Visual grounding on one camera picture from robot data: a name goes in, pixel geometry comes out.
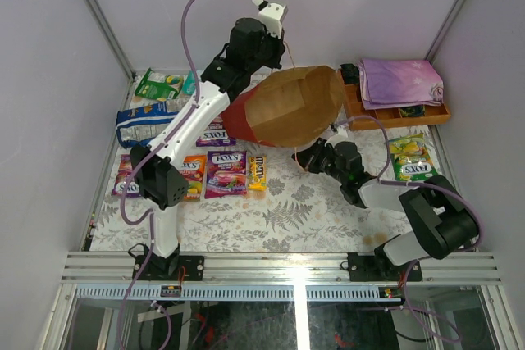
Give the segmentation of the purple Fox's candy bag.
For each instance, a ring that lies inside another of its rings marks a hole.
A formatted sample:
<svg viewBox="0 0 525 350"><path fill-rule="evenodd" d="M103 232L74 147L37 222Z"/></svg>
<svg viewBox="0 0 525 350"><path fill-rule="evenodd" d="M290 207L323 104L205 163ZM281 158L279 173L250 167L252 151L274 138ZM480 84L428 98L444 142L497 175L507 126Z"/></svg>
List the purple Fox's candy bag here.
<svg viewBox="0 0 525 350"><path fill-rule="evenodd" d="M122 154L118 171L116 173L116 179L111 191L112 196L121 196L126 186L126 181L131 174L133 168L129 154ZM135 179L132 178L130 185L127 189L127 196L129 198L138 198L140 196L139 186L135 183Z"/></svg>

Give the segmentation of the red Fox's candy bag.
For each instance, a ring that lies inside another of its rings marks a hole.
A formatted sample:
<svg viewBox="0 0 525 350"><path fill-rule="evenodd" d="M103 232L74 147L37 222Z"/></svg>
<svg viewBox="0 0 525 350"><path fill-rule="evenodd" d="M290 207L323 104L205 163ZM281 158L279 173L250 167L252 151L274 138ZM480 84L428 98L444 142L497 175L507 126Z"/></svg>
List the red Fox's candy bag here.
<svg viewBox="0 0 525 350"><path fill-rule="evenodd" d="M246 151L209 151L206 172L206 199L247 193Z"/></svg>

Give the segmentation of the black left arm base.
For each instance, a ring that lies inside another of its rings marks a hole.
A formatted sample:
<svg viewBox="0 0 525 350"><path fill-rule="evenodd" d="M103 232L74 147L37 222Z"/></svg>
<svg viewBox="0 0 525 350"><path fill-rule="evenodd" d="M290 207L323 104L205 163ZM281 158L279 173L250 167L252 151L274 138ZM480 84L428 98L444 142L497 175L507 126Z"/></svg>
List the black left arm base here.
<svg viewBox="0 0 525 350"><path fill-rule="evenodd" d="M141 271L138 280L176 280L181 283L203 280L204 256L181 255L180 249L177 248L169 257L160 257L153 253L146 260L149 252L150 249L145 243L137 243L127 251L134 260L133 276Z"/></svg>

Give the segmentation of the red brown paper bag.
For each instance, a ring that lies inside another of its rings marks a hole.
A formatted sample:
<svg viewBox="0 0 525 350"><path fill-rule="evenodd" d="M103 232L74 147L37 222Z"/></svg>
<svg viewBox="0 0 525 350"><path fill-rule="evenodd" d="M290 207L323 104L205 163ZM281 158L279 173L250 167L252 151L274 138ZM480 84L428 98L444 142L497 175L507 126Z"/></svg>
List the red brown paper bag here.
<svg viewBox="0 0 525 350"><path fill-rule="evenodd" d="M330 66L274 71L222 112L235 139L272 148L313 143L339 115L343 84Z"/></svg>

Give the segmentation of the orange Fox's candy bag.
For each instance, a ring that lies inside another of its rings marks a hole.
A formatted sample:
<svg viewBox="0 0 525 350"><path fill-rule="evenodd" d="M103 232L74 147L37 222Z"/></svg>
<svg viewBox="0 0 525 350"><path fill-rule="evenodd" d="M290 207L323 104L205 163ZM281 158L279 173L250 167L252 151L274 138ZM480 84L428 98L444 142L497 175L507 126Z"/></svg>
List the orange Fox's candy bag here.
<svg viewBox="0 0 525 350"><path fill-rule="evenodd" d="M197 201L201 198L205 176L206 157L204 155L187 156L180 173L188 181L186 201Z"/></svg>

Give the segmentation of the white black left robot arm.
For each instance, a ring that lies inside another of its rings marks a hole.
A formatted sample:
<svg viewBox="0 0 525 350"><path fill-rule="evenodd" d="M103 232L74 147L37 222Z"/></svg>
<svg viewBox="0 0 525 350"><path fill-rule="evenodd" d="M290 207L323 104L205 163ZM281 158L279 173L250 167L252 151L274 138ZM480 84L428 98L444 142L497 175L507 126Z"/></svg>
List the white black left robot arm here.
<svg viewBox="0 0 525 350"><path fill-rule="evenodd" d="M179 247L177 205L189 188L180 173L186 155L211 121L248 88L256 71L264 66L281 68L284 52L282 23L238 19L223 50L201 74L194 97L149 145L131 149L134 181L152 205L147 213L156 208L168 211L150 222L151 249L156 254L151 270L160 279L170 280L180 269L172 254Z"/></svg>

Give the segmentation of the blue white snack packet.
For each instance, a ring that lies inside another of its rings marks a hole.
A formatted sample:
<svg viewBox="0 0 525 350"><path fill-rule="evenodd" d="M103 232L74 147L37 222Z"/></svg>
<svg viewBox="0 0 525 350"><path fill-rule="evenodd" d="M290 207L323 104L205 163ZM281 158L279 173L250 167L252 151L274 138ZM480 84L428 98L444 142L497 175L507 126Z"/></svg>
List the blue white snack packet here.
<svg viewBox="0 0 525 350"><path fill-rule="evenodd" d="M116 115L116 139L126 149L147 145L156 138L192 98L177 98L119 111Z"/></svg>

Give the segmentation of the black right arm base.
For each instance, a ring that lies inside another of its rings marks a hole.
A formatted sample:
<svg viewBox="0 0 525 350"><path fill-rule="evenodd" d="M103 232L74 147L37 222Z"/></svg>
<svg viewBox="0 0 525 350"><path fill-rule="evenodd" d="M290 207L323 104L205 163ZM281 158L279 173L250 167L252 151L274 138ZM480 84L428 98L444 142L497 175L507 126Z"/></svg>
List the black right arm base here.
<svg viewBox="0 0 525 350"><path fill-rule="evenodd" d="M353 282L422 282L422 270L417 262L413 267L410 263L394 265L380 246L374 253L349 252L347 254L347 271Z"/></svg>

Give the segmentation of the teal green snack packet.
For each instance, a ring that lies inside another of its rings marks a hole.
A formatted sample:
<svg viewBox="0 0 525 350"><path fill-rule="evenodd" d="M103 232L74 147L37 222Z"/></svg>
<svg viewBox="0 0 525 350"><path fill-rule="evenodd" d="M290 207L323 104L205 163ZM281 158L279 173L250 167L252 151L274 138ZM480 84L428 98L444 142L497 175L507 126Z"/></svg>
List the teal green snack packet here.
<svg viewBox="0 0 525 350"><path fill-rule="evenodd" d="M184 79L181 92L184 95L192 96L195 94L198 84L200 84L198 74L191 71Z"/></svg>

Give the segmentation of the yellow snack packet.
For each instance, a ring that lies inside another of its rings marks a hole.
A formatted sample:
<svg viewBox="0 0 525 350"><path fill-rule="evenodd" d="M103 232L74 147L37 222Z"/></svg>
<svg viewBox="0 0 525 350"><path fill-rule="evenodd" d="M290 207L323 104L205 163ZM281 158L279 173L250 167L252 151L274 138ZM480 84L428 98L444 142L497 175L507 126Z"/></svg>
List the yellow snack packet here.
<svg viewBox="0 0 525 350"><path fill-rule="evenodd" d="M249 158L248 189L265 191L267 189L267 156L251 156Z"/></svg>

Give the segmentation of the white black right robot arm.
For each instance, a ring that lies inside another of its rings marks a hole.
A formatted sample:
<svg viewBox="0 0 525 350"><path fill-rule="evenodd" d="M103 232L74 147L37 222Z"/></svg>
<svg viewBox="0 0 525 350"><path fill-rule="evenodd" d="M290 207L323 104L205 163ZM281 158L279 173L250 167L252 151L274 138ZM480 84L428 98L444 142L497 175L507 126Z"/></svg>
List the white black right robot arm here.
<svg viewBox="0 0 525 350"><path fill-rule="evenodd" d="M394 279L411 261L442 260L482 235L473 209L442 175L423 182L382 180L365 171L356 144L343 139L319 138L292 157L308 173L339 182L349 204L405 214L411 230L374 250L374 270L384 280Z"/></svg>

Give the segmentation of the green Fox's candy bag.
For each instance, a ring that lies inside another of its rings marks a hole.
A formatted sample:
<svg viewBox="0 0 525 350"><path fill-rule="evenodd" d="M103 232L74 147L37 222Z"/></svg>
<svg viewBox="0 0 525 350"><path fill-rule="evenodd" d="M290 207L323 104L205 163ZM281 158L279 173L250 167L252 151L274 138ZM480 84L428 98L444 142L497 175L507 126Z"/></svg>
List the green Fox's candy bag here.
<svg viewBox="0 0 525 350"><path fill-rule="evenodd" d="M139 98L165 102L177 98L183 83L183 77L164 75L148 68L137 84L134 95Z"/></svg>

